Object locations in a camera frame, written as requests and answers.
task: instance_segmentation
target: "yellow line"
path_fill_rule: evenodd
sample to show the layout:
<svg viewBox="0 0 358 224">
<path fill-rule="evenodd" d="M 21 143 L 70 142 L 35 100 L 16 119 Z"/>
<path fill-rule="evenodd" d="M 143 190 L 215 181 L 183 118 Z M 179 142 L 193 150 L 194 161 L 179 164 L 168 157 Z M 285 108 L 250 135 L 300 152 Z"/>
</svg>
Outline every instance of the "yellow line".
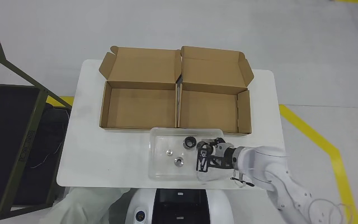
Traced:
<svg viewBox="0 0 358 224">
<path fill-rule="evenodd" d="M 350 3 L 358 3 L 358 0 L 336 0 L 336 2 L 350 2 Z"/>
<path fill-rule="evenodd" d="M 74 97 L 73 96 L 60 96 L 61 99 L 63 99 L 64 101 L 66 101 L 69 105 L 73 105 L 73 100 Z M 57 100 L 55 100 L 54 98 L 52 98 L 51 96 L 47 97 L 46 102 L 48 102 L 49 104 L 52 104 L 52 106 L 64 106 L 61 103 L 59 103 Z"/>
<path fill-rule="evenodd" d="M 357 224 L 358 213 L 354 204 L 353 194 L 349 185 L 348 177 L 345 172 L 345 167 L 343 165 L 339 149 L 332 145 L 329 141 L 327 141 L 313 128 L 311 128 L 304 120 L 300 119 L 285 105 L 280 105 L 280 114 L 329 155 L 329 157 L 331 158 L 333 172 L 336 177 L 337 187 L 341 196 L 342 203 L 350 206 L 350 208 L 345 208 L 346 218 L 347 220 L 350 219 L 352 211 L 352 223 Z"/>
</svg>

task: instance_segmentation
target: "white table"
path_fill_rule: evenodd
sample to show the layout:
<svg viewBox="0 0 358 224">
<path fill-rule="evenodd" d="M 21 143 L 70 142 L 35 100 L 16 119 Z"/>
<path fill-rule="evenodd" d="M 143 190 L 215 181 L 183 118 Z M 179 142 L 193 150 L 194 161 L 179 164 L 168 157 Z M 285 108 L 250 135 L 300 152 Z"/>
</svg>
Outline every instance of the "white table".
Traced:
<svg viewBox="0 0 358 224">
<path fill-rule="evenodd" d="M 155 181 L 148 177 L 149 131 L 104 130 L 98 126 L 105 78 L 101 60 L 85 60 L 62 152 L 57 183 L 61 186 L 113 188 L 238 189 L 232 180 Z M 253 70 L 248 86 L 252 134 L 225 136 L 235 146 L 284 148 L 274 74 Z"/>
</svg>

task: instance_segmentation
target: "transparent container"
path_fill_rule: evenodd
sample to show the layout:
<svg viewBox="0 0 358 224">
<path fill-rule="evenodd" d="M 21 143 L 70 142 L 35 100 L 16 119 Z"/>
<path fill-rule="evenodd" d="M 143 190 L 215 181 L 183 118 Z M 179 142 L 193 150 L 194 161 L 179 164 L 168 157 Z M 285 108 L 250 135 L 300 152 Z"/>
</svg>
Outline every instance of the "transparent container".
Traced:
<svg viewBox="0 0 358 224">
<path fill-rule="evenodd" d="M 202 139 L 223 138 L 220 129 L 179 129 L 179 128 L 152 128 L 150 130 L 149 177 L 154 180 L 202 180 L 218 179 L 227 170 L 199 173 L 196 171 L 196 147 L 187 150 L 183 146 L 184 139 L 192 136 L 196 143 Z M 181 157 L 183 164 L 177 161 Z"/>
</svg>

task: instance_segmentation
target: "cardboard box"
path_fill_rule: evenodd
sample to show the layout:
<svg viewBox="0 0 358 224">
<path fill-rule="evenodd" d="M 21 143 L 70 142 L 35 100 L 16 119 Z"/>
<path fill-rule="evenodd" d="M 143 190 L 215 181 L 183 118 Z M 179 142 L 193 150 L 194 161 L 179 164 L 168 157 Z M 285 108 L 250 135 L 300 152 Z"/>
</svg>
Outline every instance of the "cardboard box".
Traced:
<svg viewBox="0 0 358 224">
<path fill-rule="evenodd" d="M 100 66 L 107 79 L 100 127 L 177 127 L 179 50 L 111 47 Z"/>
<path fill-rule="evenodd" d="M 183 46 L 180 128 L 219 128 L 231 134 L 251 133 L 253 79 L 242 52 Z"/>
</svg>

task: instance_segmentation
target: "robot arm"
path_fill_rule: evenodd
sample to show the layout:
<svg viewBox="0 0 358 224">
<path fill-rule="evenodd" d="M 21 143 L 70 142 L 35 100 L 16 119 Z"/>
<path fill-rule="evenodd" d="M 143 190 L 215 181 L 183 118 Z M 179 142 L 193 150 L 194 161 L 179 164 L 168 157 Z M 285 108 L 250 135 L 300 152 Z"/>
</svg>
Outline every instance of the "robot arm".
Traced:
<svg viewBox="0 0 358 224">
<path fill-rule="evenodd" d="M 268 197 L 286 223 L 327 223 L 324 213 L 314 206 L 310 192 L 295 182 L 287 169 L 286 153 L 275 147 L 237 147 L 223 139 L 197 144 L 197 171 L 208 167 L 235 169 L 267 190 Z"/>
</svg>

